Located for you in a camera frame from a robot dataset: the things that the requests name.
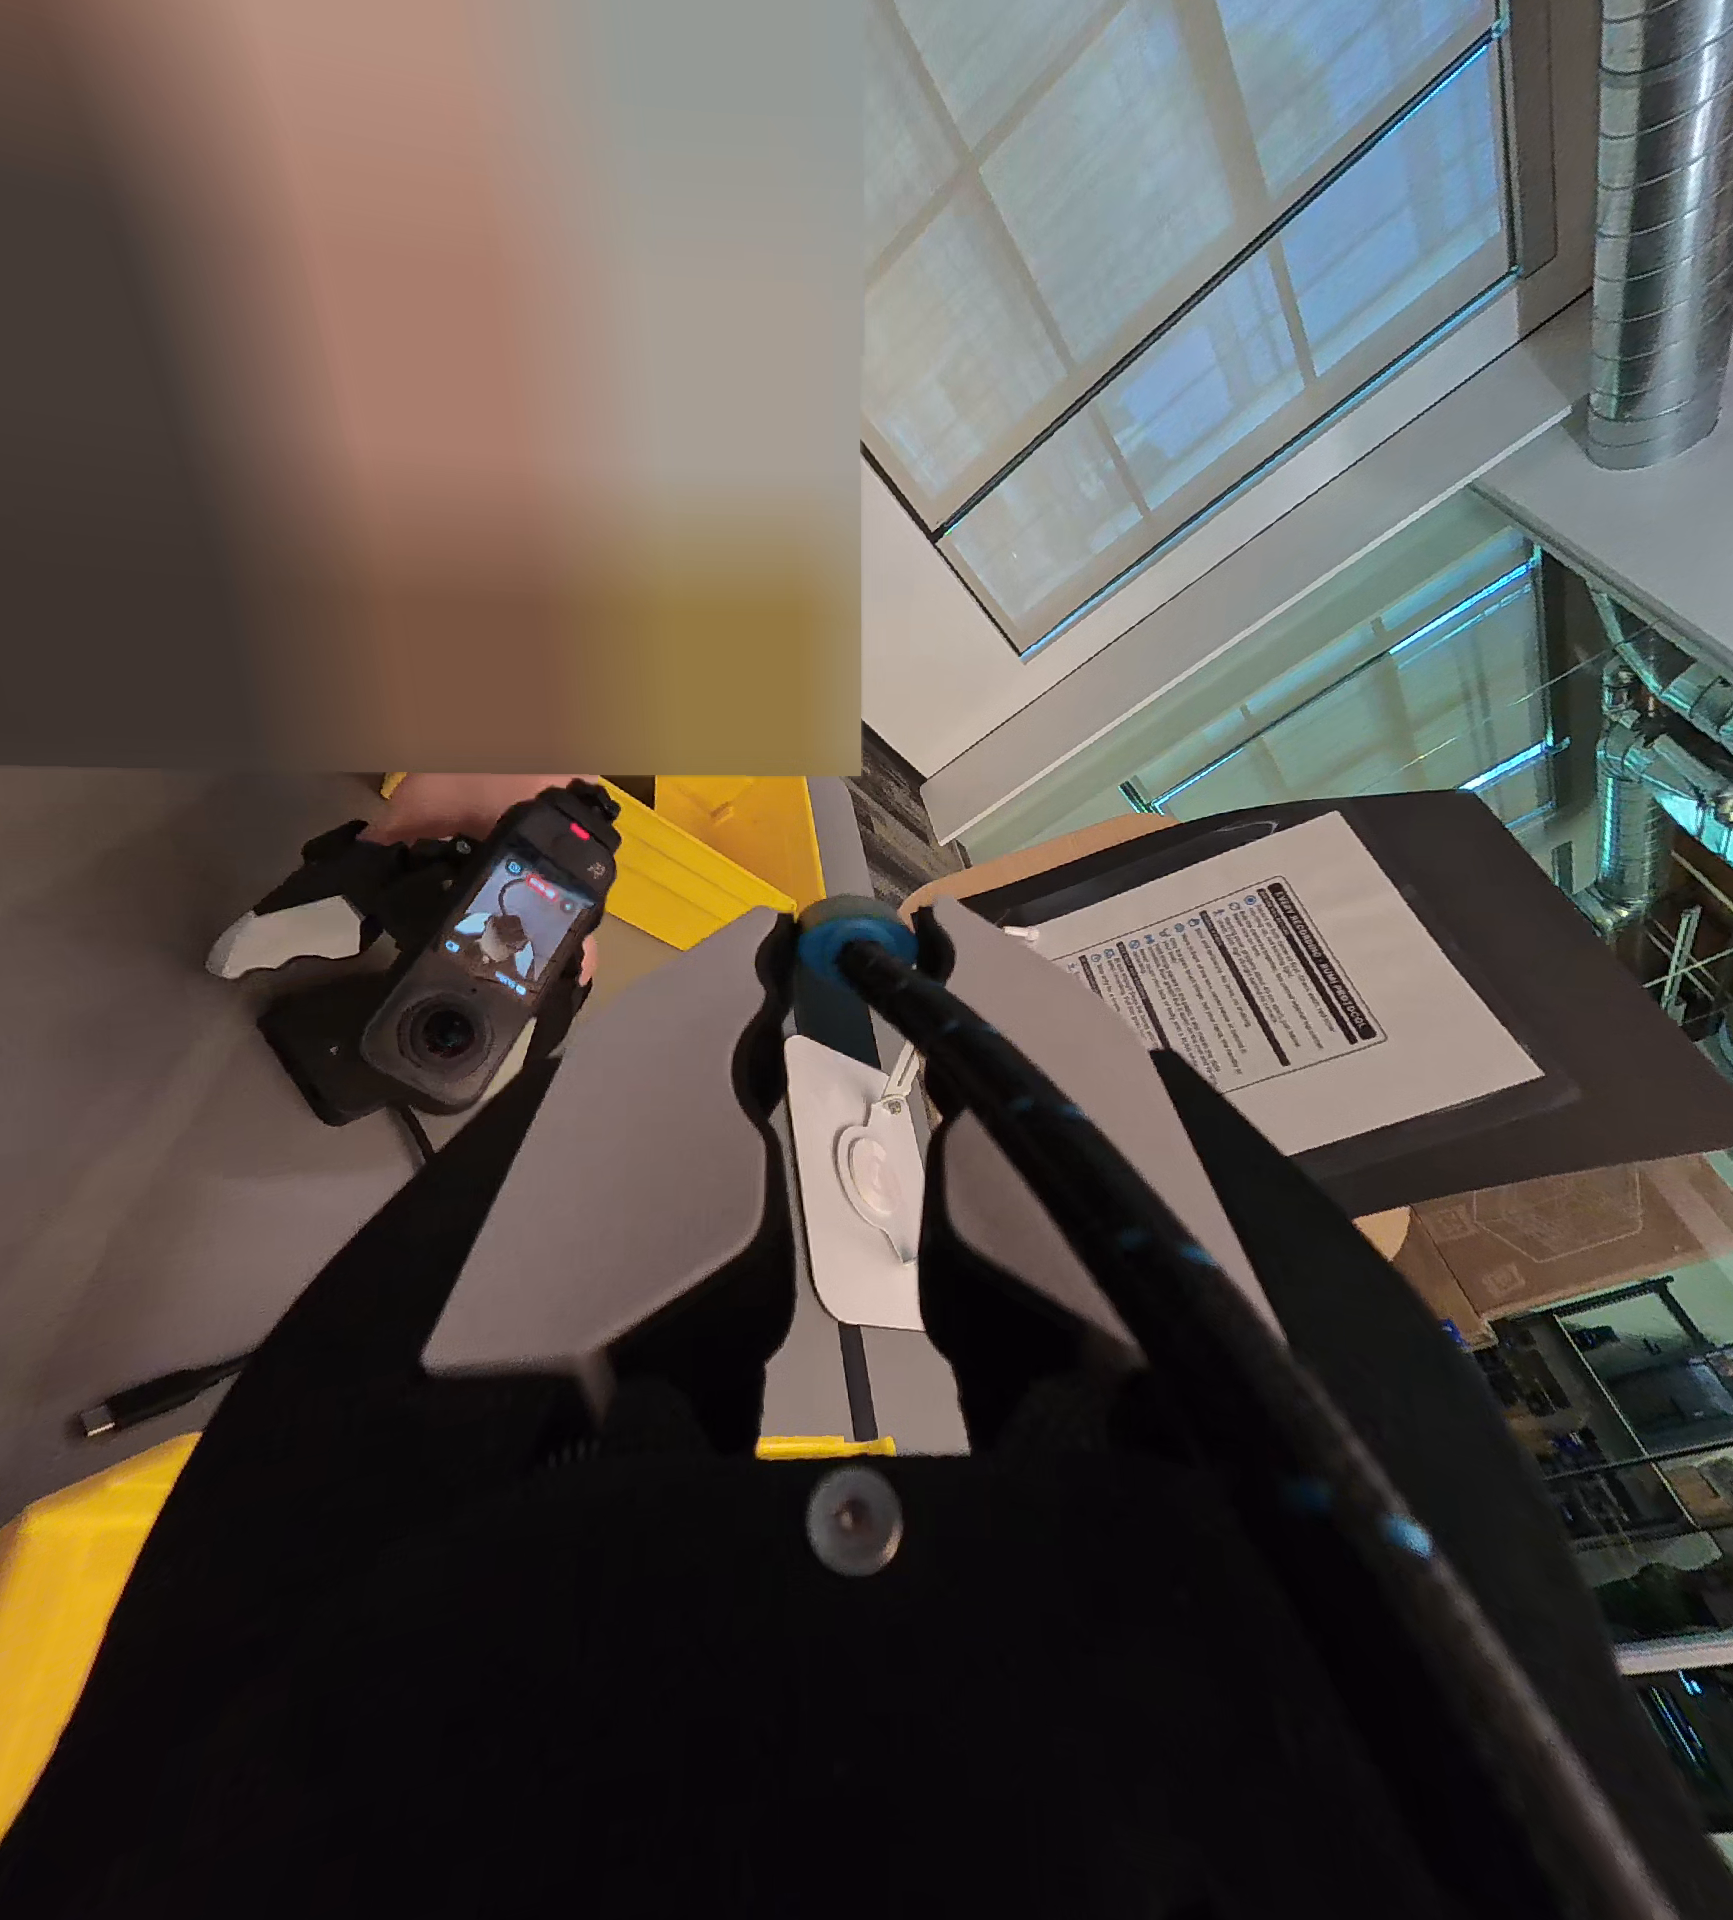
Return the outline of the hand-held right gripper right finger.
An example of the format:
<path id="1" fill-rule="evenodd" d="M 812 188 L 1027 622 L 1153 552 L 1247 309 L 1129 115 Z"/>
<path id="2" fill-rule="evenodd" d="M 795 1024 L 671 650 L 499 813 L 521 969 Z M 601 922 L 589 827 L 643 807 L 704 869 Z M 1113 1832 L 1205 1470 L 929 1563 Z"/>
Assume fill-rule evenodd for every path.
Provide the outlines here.
<path id="1" fill-rule="evenodd" d="M 1045 1380 L 1149 1374 L 1190 1412 L 1283 1412 L 1290 1352 L 1194 1137 L 1129 1026 L 959 901 L 914 919 L 902 1013 L 941 1130 L 921 1254 L 926 1336 L 964 1412 Z"/>

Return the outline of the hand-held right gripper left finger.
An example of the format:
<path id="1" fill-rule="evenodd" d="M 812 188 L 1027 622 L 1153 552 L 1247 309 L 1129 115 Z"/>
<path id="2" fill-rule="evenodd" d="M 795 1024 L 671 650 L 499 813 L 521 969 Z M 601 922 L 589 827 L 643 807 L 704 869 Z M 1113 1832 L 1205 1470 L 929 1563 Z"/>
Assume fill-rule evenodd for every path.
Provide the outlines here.
<path id="1" fill-rule="evenodd" d="M 748 911 L 577 1024 L 428 1374 L 765 1377 L 796 1309 L 777 1125 L 795 936 L 790 915 Z"/>

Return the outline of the black usb adapter hub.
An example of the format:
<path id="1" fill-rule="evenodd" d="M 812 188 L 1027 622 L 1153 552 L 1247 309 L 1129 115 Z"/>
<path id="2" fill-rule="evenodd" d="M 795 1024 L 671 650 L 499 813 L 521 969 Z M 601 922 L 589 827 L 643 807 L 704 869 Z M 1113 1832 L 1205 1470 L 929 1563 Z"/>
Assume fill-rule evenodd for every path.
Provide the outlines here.
<path id="1" fill-rule="evenodd" d="M 255 1305 L 264 1309 L 264 1316 L 232 1352 L 195 1360 L 183 1359 L 178 1364 L 147 1379 L 111 1388 L 68 1421 L 66 1433 L 71 1439 L 77 1445 L 104 1446 L 120 1433 L 169 1423 L 184 1407 L 198 1405 L 213 1394 L 225 1394 L 258 1351 L 293 1316 L 303 1296 L 319 1284 L 327 1269 L 344 1261 L 351 1242 L 364 1237 L 375 1227 L 377 1216 L 386 1213 L 407 1188 L 420 1188 L 426 1167 L 447 1153 L 462 1128 L 462 1120 L 423 1116 L 410 1106 L 393 1109 L 391 1135 L 400 1151 L 398 1173 L 403 1174 L 394 1191 L 375 1194 L 364 1215 L 337 1242 L 314 1244 L 311 1249 L 312 1262 L 296 1275 L 286 1272 L 283 1286 L 258 1292 Z"/>

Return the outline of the person's left hand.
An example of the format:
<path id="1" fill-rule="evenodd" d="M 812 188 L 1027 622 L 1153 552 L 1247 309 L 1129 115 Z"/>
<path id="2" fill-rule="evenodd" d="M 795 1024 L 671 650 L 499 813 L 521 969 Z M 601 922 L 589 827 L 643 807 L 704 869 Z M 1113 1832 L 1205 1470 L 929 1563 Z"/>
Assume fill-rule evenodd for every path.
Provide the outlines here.
<path id="1" fill-rule="evenodd" d="M 524 805 L 537 791 L 530 776 L 407 775 L 359 839 L 375 846 L 480 843 L 511 807 Z"/>

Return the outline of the white plastic pouch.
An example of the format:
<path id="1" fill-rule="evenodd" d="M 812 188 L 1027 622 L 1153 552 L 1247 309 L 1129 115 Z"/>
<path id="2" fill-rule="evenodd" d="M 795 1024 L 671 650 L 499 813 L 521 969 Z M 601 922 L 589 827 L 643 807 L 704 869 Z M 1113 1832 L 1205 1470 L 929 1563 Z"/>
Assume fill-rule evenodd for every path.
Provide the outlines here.
<path id="1" fill-rule="evenodd" d="M 858 1063 L 805 1035 L 782 1047 L 786 1119 L 812 1289 L 840 1322 L 923 1332 L 926 1158 L 919 1057 Z"/>

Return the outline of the yellow plastic bin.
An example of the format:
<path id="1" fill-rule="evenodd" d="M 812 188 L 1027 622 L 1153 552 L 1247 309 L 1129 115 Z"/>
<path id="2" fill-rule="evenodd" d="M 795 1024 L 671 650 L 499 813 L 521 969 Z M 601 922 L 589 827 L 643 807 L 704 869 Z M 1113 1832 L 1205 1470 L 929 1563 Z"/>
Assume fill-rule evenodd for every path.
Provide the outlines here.
<path id="1" fill-rule="evenodd" d="M 73 1716 L 138 1555 L 198 1446 L 183 1434 L 0 1531 L 0 1840 Z"/>
<path id="2" fill-rule="evenodd" d="M 803 776 L 605 781 L 618 805 L 608 921 L 686 951 L 754 908 L 796 915 L 827 896 Z"/>

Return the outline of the printed instruction sheet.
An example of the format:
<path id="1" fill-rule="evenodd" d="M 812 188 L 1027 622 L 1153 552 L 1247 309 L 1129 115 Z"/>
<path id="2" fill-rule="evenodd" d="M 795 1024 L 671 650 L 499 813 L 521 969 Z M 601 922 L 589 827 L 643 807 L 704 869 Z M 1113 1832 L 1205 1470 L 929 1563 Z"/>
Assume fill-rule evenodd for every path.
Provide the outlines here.
<path id="1" fill-rule="evenodd" d="M 1337 813 L 1040 919 L 1023 940 L 1287 1154 L 1542 1081 Z"/>

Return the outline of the glass partition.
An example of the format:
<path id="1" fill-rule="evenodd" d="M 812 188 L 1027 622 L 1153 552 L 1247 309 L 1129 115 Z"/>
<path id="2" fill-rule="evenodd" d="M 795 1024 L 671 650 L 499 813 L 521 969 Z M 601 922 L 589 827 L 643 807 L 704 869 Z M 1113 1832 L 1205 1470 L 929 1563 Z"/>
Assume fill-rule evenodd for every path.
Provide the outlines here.
<path id="1" fill-rule="evenodd" d="M 1478 541 L 1310 663 L 1116 784 L 1174 823 L 1274 802 L 1458 791 L 1524 835 L 1554 814 L 1542 551 Z"/>

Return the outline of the brown cardboard box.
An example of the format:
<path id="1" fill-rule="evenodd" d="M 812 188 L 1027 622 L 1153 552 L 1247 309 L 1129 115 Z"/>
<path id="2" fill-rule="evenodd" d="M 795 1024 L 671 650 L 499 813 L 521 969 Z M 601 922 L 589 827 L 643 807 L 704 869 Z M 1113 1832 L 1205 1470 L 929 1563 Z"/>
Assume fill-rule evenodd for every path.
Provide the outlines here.
<path id="1" fill-rule="evenodd" d="M 1469 1349 L 1495 1322 L 1733 1256 L 1733 1187 L 1685 1156 L 1370 1213 L 1361 1235 Z"/>

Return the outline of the black display board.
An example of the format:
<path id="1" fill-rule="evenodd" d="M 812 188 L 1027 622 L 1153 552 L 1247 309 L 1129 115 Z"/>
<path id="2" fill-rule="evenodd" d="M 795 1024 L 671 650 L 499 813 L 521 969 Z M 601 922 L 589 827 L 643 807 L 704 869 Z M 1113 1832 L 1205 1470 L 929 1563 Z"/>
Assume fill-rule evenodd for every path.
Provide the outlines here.
<path id="1" fill-rule="evenodd" d="M 941 885 L 998 926 L 1118 904 L 1219 857 L 1280 854 L 1338 814 L 1540 1079 L 1294 1160 L 1351 1215 L 1630 1163 L 1733 1151 L 1733 1088 L 1655 1007 L 1512 835 L 1463 791 L 1290 801 L 1167 825 L 1118 819 Z"/>

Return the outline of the large gridded window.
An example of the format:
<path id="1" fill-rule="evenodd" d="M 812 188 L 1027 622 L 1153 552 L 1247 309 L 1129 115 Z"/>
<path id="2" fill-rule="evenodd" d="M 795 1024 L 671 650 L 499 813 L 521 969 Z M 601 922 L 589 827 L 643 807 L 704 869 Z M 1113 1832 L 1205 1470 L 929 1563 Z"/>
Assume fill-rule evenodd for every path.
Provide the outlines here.
<path id="1" fill-rule="evenodd" d="M 862 33 L 862 450 L 1017 657 L 1517 276 L 1502 4 Z"/>

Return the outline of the silver spiral air duct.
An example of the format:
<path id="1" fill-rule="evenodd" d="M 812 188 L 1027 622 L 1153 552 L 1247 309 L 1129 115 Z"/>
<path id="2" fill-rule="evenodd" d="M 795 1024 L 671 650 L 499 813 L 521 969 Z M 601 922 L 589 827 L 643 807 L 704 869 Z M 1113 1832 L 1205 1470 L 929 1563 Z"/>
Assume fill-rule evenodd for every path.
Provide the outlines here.
<path id="1" fill-rule="evenodd" d="M 1733 349 L 1733 2 L 1606 2 L 1590 461 L 1662 466 L 1721 416 Z"/>

